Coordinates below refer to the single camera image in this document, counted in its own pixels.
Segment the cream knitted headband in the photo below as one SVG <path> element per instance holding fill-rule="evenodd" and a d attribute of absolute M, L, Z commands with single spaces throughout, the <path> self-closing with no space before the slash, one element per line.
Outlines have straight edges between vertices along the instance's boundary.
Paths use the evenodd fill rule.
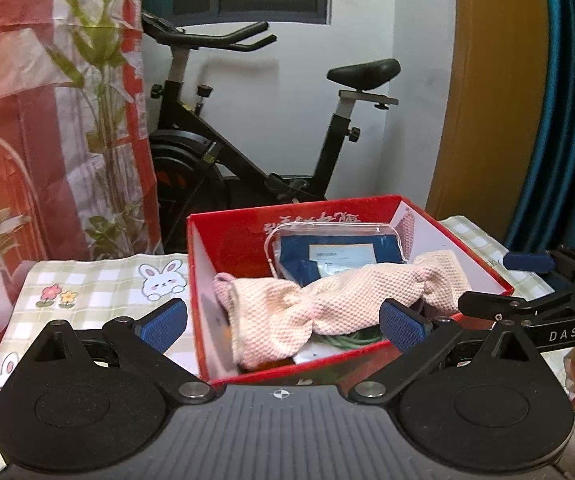
<path fill-rule="evenodd" d="M 369 264 L 306 286 L 219 273 L 212 288 L 228 313 L 234 361 L 257 370 L 295 356 L 314 334 L 344 335 L 376 325 L 387 299 L 405 307 L 422 301 L 438 314 L 454 315 L 470 282 L 451 250 L 435 250 L 410 263 Z"/>

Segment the green tasseled sachet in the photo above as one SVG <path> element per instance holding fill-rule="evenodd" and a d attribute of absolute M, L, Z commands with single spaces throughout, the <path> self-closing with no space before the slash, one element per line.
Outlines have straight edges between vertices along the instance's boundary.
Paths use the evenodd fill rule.
<path fill-rule="evenodd" d="M 378 344 L 384 340 L 384 336 L 378 327 L 372 326 L 344 335 L 314 334 L 313 339 L 316 342 L 321 342 L 321 344 L 329 344 L 339 350 L 351 351 L 371 346 L 371 344 Z"/>

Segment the checkered bunny tablecloth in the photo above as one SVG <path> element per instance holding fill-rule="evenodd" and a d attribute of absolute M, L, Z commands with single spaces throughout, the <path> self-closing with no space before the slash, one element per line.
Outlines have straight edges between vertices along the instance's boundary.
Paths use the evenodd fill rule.
<path fill-rule="evenodd" d="M 508 271 L 502 265 L 502 258 L 508 252 L 500 242 L 486 233 L 474 222 L 464 216 L 453 216 L 440 220 L 447 230 L 455 234 L 468 248 L 473 249 L 514 287 L 516 296 L 524 299 L 536 299 L 553 292 L 553 288 L 540 276 L 534 273 Z M 40 333 L 44 324 L 53 318 L 64 318 L 74 328 L 101 328 L 102 325 L 116 316 L 127 315 L 131 318 L 141 318 L 152 311 L 161 300 L 150 301 L 141 292 L 144 282 L 138 266 L 141 263 L 153 264 L 160 270 L 168 260 L 181 261 L 181 274 L 188 280 L 188 256 L 181 254 L 171 257 L 135 256 L 126 259 L 108 260 L 106 262 L 74 262 L 47 261 L 36 263 L 22 284 L 19 298 L 10 316 L 10 325 L 2 339 L 0 347 L 0 389 L 4 386 L 10 372 L 15 369 L 19 359 L 30 346 L 33 338 Z M 52 304 L 42 304 L 42 295 L 48 289 L 60 286 L 60 294 L 56 295 Z M 60 306 L 60 295 L 71 300 L 66 307 Z M 196 330 L 192 321 L 180 339 L 166 352 L 174 362 L 192 372 L 198 372 L 195 353 L 194 335 Z M 571 443 L 561 459 L 562 467 L 575 477 L 575 430 Z M 4 462 L 0 455 L 0 469 Z"/>

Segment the teal curtain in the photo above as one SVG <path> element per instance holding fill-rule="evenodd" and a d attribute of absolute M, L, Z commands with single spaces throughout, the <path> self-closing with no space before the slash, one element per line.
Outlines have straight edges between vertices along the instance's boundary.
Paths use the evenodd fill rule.
<path fill-rule="evenodd" d="M 547 0 L 547 80 L 536 143 L 505 244 L 575 248 L 575 0 Z"/>

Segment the wooden door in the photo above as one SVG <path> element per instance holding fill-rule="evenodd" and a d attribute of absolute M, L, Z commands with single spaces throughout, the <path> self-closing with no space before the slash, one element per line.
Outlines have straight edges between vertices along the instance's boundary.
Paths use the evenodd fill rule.
<path fill-rule="evenodd" d="M 498 240 L 526 177 L 545 95 L 547 0 L 455 0 L 443 135 L 426 209 Z"/>

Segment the red strawberry cardboard box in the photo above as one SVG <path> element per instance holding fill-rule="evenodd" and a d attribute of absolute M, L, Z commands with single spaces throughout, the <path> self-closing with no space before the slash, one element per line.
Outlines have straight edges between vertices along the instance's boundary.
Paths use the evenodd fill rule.
<path fill-rule="evenodd" d="M 307 286 L 274 278 L 264 254 L 271 229 L 295 221 L 336 228 L 385 223 L 403 240 L 406 263 L 376 263 Z M 490 322 L 462 314 L 466 292 L 510 296 L 513 286 L 455 234 L 398 195 L 193 214 L 188 268 L 198 376 L 214 386 L 311 379 L 347 387 L 397 356 L 388 342 L 289 361 L 313 335 L 346 335 L 379 322 L 381 304 L 426 300 L 466 328 Z"/>

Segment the blue item in clear pouch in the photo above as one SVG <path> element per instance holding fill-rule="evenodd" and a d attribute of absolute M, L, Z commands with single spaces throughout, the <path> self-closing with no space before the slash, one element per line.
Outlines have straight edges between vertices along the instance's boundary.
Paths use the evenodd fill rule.
<path fill-rule="evenodd" d="M 400 238 L 387 223 L 287 222 L 264 240 L 274 278 L 306 286 L 376 263 L 405 263 Z"/>

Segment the red printed backdrop curtain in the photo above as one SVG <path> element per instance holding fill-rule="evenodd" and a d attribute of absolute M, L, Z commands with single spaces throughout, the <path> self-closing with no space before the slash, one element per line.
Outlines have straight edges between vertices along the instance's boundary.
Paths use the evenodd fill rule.
<path fill-rule="evenodd" d="M 142 0 L 0 0 L 0 341 L 31 263 L 161 248 Z"/>

